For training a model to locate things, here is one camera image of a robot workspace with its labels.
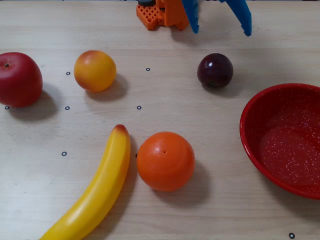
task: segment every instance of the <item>dark red plum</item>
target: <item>dark red plum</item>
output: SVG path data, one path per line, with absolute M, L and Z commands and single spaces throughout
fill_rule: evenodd
M 220 89 L 227 86 L 234 75 L 234 67 L 225 55 L 211 53 L 198 66 L 197 77 L 206 88 Z

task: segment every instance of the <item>banana tip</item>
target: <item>banana tip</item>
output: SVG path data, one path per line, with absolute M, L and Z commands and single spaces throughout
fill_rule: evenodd
M 125 134 L 129 134 L 128 133 L 128 130 L 126 129 L 125 125 L 122 125 L 122 124 L 118 124 L 114 127 L 115 130 L 118 130 L 118 131 L 121 131 Z

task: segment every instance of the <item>wooden table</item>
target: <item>wooden table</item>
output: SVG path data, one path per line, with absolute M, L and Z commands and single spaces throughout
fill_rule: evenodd
M 239 120 L 264 88 L 320 84 L 320 3 L 248 4 L 251 37 L 219 2 L 200 5 L 199 34 L 147 31 L 135 2 L 0 2 L 0 53 L 28 54 L 44 80 L 33 106 L 0 108 L 0 240 L 39 239 L 82 194 L 116 124 L 131 134 L 131 165 L 86 240 L 286 240 L 290 232 L 319 240 L 320 201 L 265 179 L 245 154 Z M 91 49 L 117 65 L 103 93 L 86 93 L 72 74 Z M 214 94 L 196 75 L 213 52 L 234 67 L 231 84 Z M 177 192 L 154 192 L 137 174 L 137 150 L 158 131 L 181 134 L 195 151 L 194 176 Z

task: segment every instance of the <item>banana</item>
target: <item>banana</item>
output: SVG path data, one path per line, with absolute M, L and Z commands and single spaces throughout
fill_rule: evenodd
M 40 240 L 81 240 L 88 235 L 115 203 L 126 178 L 129 159 L 129 133 L 124 125 L 116 125 L 89 186 Z

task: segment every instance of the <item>orange fruit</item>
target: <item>orange fruit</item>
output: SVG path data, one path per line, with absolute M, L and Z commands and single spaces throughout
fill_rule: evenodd
M 171 192 L 187 183 L 195 169 L 195 154 L 182 136 L 165 131 L 149 137 L 137 155 L 137 169 L 151 188 Z
M 74 64 L 74 78 L 83 89 L 101 92 L 109 87 L 117 75 L 113 59 L 102 51 L 82 53 Z

